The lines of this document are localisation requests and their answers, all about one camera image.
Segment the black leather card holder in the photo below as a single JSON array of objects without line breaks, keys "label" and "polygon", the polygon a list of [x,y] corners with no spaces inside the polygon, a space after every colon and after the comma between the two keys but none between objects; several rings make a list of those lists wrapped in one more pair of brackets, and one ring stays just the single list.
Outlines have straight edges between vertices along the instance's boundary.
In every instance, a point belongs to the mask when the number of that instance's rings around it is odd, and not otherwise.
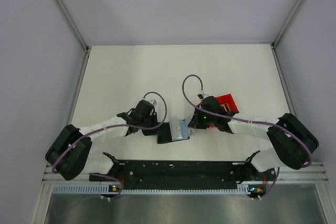
[{"label": "black leather card holder", "polygon": [[170,123],[170,132],[159,132],[157,135],[158,144],[168,144],[188,140],[194,133],[193,129],[187,127],[186,120],[173,120]]}]

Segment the red plastic card tray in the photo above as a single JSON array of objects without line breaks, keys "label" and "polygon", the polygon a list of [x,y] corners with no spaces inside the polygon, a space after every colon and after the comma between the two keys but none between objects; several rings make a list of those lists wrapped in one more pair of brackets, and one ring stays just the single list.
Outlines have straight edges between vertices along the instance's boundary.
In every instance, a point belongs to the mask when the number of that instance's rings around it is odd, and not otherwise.
[{"label": "red plastic card tray", "polygon": [[[238,107],[236,106],[236,103],[234,102],[234,99],[231,94],[221,95],[219,97],[216,97],[216,99],[220,102],[220,104],[223,104],[223,103],[229,104],[231,111],[229,111],[226,116],[232,117],[239,112]],[[219,130],[219,131],[232,134],[232,131],[229,128],[229,126],[227,130]]]}]

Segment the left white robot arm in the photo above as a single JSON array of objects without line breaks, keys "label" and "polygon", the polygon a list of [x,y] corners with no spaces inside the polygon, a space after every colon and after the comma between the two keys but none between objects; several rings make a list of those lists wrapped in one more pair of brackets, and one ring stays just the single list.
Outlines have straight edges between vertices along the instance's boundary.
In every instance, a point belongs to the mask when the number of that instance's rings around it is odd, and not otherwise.
[{"label": "left white robot arm", "polygon": [[92,148],[139,130],[144,135],[157,135],[165,121],[158,121],[155,106],[155,100],[142,99],[135,108],[104,122],[85,127],[66,125],[45,155],[51,172],[65,180],[73,180],[81,173],[102,174],[107,180],[116,179],[118,161],[107,152],[94,153]]}]

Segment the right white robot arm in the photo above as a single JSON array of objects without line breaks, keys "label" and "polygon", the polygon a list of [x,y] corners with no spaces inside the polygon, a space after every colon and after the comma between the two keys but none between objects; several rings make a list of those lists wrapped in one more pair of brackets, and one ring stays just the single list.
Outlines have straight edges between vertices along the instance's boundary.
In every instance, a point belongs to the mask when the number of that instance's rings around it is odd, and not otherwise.
[{"label": "right white robot arm", "polygon": [[249,156],[245,174],[252,180],[271,168],[309,167],[312,154],[319,146],[316,137],[291,113],[277,118],[244,115],[239,111],[226,111],[214,96],[204,98],[194,109],[190,123],[193,128],[207,129],[213,125],[221,132],[248,135],[271,144],[271,148]]}]

